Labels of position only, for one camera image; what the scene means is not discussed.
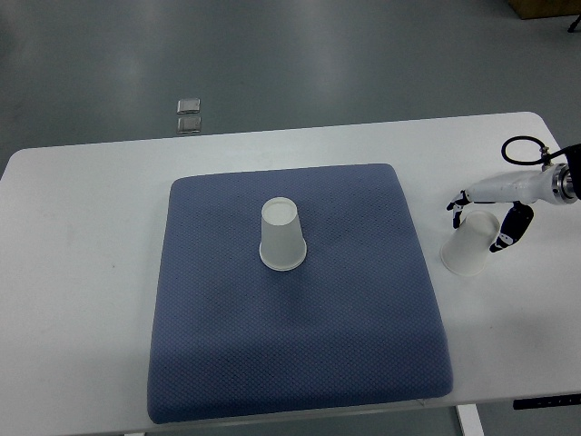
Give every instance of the blue cushion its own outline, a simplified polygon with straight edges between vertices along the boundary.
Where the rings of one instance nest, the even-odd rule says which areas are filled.
[[[298,207],[307,258],[259,256],[261,207]],[[438,397],[446,334],[387,164],[227,173],[170,194],[153,322],[154,422]]]

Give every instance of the robotic hand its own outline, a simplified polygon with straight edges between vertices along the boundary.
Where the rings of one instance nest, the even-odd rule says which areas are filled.
[[[537,161],[515,161],[507,156],[507,146],[515,141],[532,141],[541,147],[541,158]],[[500,235],[490,246],[491,252],[498,252],[515,244],[525,234],[534,213],[529,204],[544,200],[552,204],[571,204],[581,198],[581,144],[571,145],[556,153],[549,154],[548,148],[532,136],[515,136],[507,140],[501,149],[502,157],[516,165],[543,164],[541,171],[520,171],[501,174],[474,183],[460,191],[448,205],[453,211],[453,226],[460,226],[460,215],[464,206],[470,203],[512,203],[513,207],[500,228]],[[567,163],[553,165],[553,157],[564,154]]]

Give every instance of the white paper cup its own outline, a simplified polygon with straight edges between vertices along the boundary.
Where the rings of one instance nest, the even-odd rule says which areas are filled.
[[[477,275],[484,270],[489,247],[497,239],[499,229],[500,223],[492,213],[469,213],[442,246],[439,252],[442,262],[457,275]]]
[[[302,238],[297,205],[288,198],[271,198],[262,206],[261,245],[259,252],[266,266],[275,271],[289,271],[299,266],[307,255]]]

